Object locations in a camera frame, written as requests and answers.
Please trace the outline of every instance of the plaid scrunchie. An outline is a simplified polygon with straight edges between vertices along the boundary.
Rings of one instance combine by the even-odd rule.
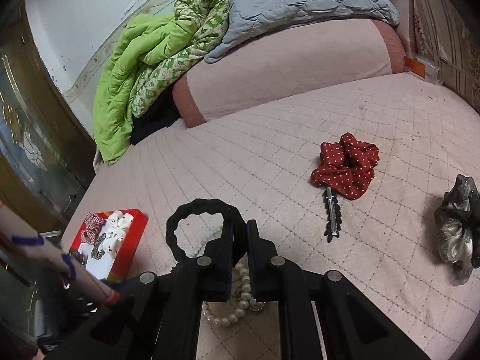
[[[83,221],[83,223],[85,223],[85,230],[82,231],[80,235],[81,242],[93,245],[98,233],[102,230],[104,222],[105,219],[100,215],[89,212],[85,217],[85,221]]]

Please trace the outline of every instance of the red polka dot scrunchie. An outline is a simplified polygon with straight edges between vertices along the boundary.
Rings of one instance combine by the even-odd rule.
[[[355,200],[367,190],[379,160],[378,147],[356,140],[348,132],[339,143],[324,142],[320,146],[321,165],[311,173],[310,180],[317,187],[327,184]]]

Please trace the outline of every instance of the pillow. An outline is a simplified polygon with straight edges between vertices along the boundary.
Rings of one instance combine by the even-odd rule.
[[[215,64],[199,62],[174,84],[173,99],[194,127],[298,93],[402,72],[404,56],[395,30],[382,21],[312,23],[246,42]]]
[[[389,0],[230,0],[230,27],[205,62],[217,62],[232,47],[268,31],[339,17],[399,23],[398,11]]]

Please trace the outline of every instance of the bedsheet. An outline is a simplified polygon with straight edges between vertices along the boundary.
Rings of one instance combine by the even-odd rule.
[[[375,144],[380,162],[364,196],[339,197],[342,232],[327,244],[323,188],[309,178],[319,145],[347,131]],[[341,271],[431,359],[446,360],[480,310],[480,273],[453,285],[451,266],[437,256],[433,213],[458,173],[480,180],[479,132],[480,115],[464,100],[409,73],[321,88],[188,130],[175,124],[100,169],[62,243],[67,250],[87,212],[139,208],[149,221],[129,275],[165,274],[175,265],[168,217],[192,199],[219,198],[256,219],[279,255],[307,270]],[[179,245],[191,254],[220,225],[219,215],[190,216]],[[231,328],[201,322],[199,359],[279,355],[275,304]]]

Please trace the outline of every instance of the green patterned quilt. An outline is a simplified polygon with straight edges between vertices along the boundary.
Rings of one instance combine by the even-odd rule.
[[[94,138],[105,162],[130,145],[132,116],[221,43],[228,0],[177,0],[174,14],[138,15],[125,28],[94,97]]]

